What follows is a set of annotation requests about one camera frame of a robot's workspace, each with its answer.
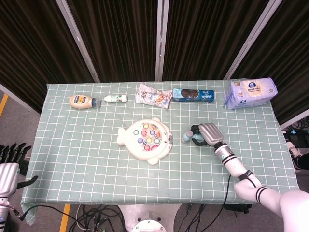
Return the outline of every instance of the gray floor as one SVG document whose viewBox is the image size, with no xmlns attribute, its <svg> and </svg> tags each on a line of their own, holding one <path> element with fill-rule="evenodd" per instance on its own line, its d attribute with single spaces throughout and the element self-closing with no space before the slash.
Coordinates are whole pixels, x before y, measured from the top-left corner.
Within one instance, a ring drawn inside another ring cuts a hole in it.
<svg viewBox="0 0 309 232">
<path fill-rule="evenodd" d="M 3 93 L 0 92 L 0 101 L 3 97 Z M 0 144 L 3 145 L 12 145 L 13 143 L 23 143 L 26 142 L 27 145 L 32 145 L 34 142 L 34 137 L 36 129 L 39 123 L 39 116 L 35 115 L 32 112 L 27 111 L 24 107 L 19 105 L 17 102 L 8 99 L 2 116 L 0 117 Z M 301 190 L 309 192 L 309 174 L 299 173 L 297 174 L 298 184 Z M 21 211 L 20 200 L 22 195 L 22 189 L 17 190 L 16 193 L 10 198 L 10 202 L 14 205 L 17 210 Z M 63 210 L 64 205 L 54 204 L 51 205 L 56 207 L 59 210 Z M 178 228 L 185 217 L 186 204 L 183 204 L 175 218 L 174 231 L 178 231 Z M 219 205 L 207 205 L 201 218 L 199 231 L 207 226 L 213 218 L 217 215 L 220 210 Z M 191 222 L 193 216 L 199 208 L 198 204 L 193 206 L 193 210 L 184 220 L 182 227 L 179 231 L 183 232 Z M 70 215 L 75 217 L 77 206 L 71 206 Z M 16 216 L 12 216 L 13 222 L 16 225 L 14 232 L 23 231 L 23 232 L 58 232 L 60 228 L 62 215 L 52 209 L 39 208 L 38 209 L 38 219 L 32 225 L 29 226 L 26 222 L 21 222 Z M 113 218 L 111 220 L 115 224 L 115 231 L 121 231 L 120 223 L 118 219 Z M 68 221 L 68 227 L 71 226 L 73 220 Z M 195 231 L 196 225 L 194 224 L 191 227 L 190 231 Z M 261 205 L 255 204 L 250 213 L 234 213 L 232 211 L 223 210 L 221 215 L 218 217 L 216 222 L 209 227 L 206 231 L 210 232 L 260 232 L 260 231 L 272 231 L 272 232 L 282 232 L 283 231 L 283 221 L 281 218 L 277 217 L 269 210 L 265 209 Z"/>
</svg>

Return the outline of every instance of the robotic hand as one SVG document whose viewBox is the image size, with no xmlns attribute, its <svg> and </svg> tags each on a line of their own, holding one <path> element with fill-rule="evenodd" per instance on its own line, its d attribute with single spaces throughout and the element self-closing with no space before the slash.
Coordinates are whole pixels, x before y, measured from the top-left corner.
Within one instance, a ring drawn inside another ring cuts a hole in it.
<svg viewBox="0 0 309 232">
<path fill-rule="evenodd" d="M 193 134 L 200 134 L 205 140 L 197 145 L 208 144 L 214 147 L 215 153 L 222 164 L 233 177 L 239 179 L 239 182 L 234 185 L 234 191 L 240 198 L 258 202 L 283 218 L 285 232 L 308 231 L 306 223 L 309 208 L 308 193 L 289 191 L 280 194 L 271 188 L 263 186 L 258 178 L 242 165 L 228 145 L 223 143 L 223 136 L 213 123 L 194 125 L 192 128 Z M 190 139 L 188 135 L 192 134 L 186 132 L 182 138 L 183 142 Z"/>
<path fill-rule="evenodd" d="M 12 147 L 3 148 L 2 151 L 0 149 L 0 232 L 4 231 L 9 209 L 12 209 L 15 215 L 19 214 L 10 205 L 8 198 L 15 193 L 16 189 L 31 185 L 38 178 L 36 175 L 29 181 L 18 183 L 19 163 L 31 148 L 28 146 L 21 150 L 25 145 L 21 144 L 15 148 L 15 144 Z"/>
</svg>

